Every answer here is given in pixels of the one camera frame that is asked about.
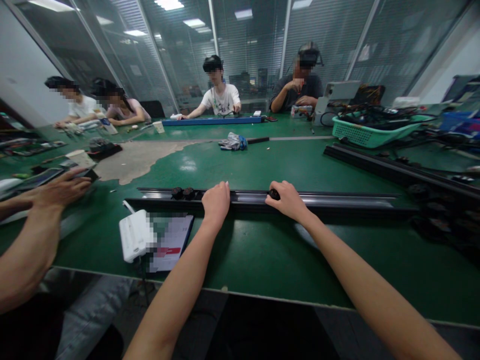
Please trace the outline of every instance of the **black profile rail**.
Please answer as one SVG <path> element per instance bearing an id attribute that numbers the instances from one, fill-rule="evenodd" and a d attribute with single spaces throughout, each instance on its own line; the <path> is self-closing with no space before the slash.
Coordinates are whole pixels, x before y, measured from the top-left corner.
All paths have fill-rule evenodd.
<path id="1" fill-rule="evenodd" d="M 203 211 L 202 197 L 206 189 L 138 188 L 142 198 L 126 198 L 132 207 L 147 211 Z M 265 204 L 268 191 L 230 191 L 230 210 L 240 213 L 278 214 Z M 397 194 L 348 192 L 299 192 L 314 214 L 325 218 L 386 219 L 405 221 L 418 213 L 418 208 L 394 207 L 391 201 Z"/>

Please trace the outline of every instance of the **pale blue jeans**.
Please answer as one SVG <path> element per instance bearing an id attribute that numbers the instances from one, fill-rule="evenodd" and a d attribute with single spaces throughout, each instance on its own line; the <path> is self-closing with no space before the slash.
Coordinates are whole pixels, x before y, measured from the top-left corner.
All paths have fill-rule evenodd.
<path id="1" fill-rule="evenodd" d="M 127 301 L 133 280 L 50 269 L 40 291 L 52 293 L 69 304 L 63 316 L 56 360 L 85 360 Z"/>

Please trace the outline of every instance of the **glove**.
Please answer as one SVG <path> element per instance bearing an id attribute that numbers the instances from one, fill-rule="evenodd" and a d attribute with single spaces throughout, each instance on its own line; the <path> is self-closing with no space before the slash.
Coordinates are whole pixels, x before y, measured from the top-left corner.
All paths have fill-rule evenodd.
<path id="1" fill-rule="evenodd" d="M 220 141 L 218 145 L 220 145 L 221 150 L 237 151 L 246 149 L 248 142 L 243 136 L 230 132 L 228 138 Z"/>

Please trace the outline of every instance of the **blue box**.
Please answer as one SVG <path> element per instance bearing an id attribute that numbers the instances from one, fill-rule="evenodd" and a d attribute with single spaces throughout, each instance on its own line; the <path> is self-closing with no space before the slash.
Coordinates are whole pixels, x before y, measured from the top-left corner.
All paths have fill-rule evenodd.
<path id="1" fill-rule="evenodd" d="M 469 118 L 471 114 L 470 111 L 444 113 L 440 130 L 480 140 L 480 119 Z"/>

